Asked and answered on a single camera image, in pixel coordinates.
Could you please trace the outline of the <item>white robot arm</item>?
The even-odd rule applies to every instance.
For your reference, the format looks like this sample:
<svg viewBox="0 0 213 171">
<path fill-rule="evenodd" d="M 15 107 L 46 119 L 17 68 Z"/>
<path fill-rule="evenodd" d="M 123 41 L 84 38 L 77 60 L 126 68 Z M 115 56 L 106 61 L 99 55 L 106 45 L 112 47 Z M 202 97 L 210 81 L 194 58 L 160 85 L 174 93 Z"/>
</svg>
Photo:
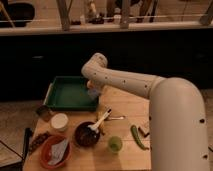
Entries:
<svg viewBox="0 0 213 171">
<path fill-rule="evenodd" d="M 97 87 L 109 85 L 149 100 L 152 171 L 210 171 L 203 97 L 190 81 L 109 69 L 94 54 L 81 73 Z"/>
</svg>

